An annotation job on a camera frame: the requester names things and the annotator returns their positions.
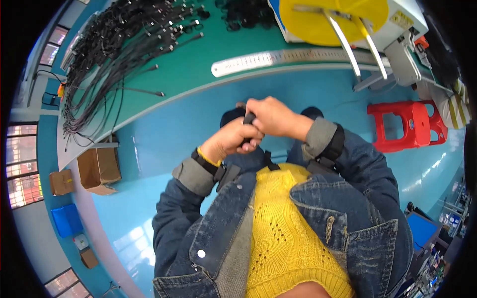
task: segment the window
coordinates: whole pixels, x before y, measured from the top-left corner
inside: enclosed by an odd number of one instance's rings
[[[7,186],[12,209],[43,200],[36,160],[36,123],[7,130]]]
[[[72,268],[47,282],[45,288],[53,298],[92,297]]]
[[[56,26],[55,30],[50,36],[48,43],[43,50],[43,54],[41,55],[40,64],[49,65],[53,64],[55,60],[56,54],[60,49],[61,44],[63,43],[66,34],[68,33],[68,29],[62,26]]]

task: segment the yellow reel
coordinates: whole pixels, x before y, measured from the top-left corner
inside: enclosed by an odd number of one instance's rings
[[[280,0],[280,17],[288,31],[307,43],[322,46],[340,46],[333,28],[322,13],[296,11],[295,5],[336,10],[362,18],[373,24],[378,31],[388,18],[389,8],[386,0]],[[362,27],[346,18],[334,16],[348,42],[363,39]]]

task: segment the knit sweater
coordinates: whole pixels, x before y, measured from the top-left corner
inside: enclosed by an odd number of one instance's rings
[[[351,298],[346,272],[290,199],[291,188],[310,173],[295,164],[279,166],[257,172],[246,297],[272,298],[314,281],[332,298]]]

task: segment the jacket sleeve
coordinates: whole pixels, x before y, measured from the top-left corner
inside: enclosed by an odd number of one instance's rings
[[[172,176],[156,204],[157,214],[152,221],[155,277],[166,276],[186,232],[201,218],[204,197],[214,186],[212,175],[192,158],[185,159]]]
[[[336,131],[336,125],[317,118],[303,144],[303,157],[310,160],[323,152]],[[341,176],[362,192],[375,191],[399,205],[396,178],[387,166],[386,158],[357,134],[345,130],[344,149],[336,160]]]

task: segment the blue floor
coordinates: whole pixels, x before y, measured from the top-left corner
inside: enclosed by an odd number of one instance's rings
[[[271,95],[296,112],[315,105],[326,119],[373,142],[375,125],[366,114],[367,105],[418,99],[410,87],[393,87],[393,83],[379,92],[354,93],[354,80],[350,70],[287,72],[242,80],[169,103],[116,133],[123,176],[114,185],[119,192],[93,195],[93,200],[109,242],[146,297],[152,297],[151,218],[156,202],[173,168],[218,129],[222,114],[237,101]],[[385,123],[389,135],[402,135],[397,117],[388,117]],[[435,205],[462,162],[464,134],[464,130],[451,129],[445,144],[386,154],[399,183],[402,209],[409,201],[425,212]],[[267,136],[262,148],[283,153],[290,144],[290,139]],[[204,201],[202,212],[213,197]]]

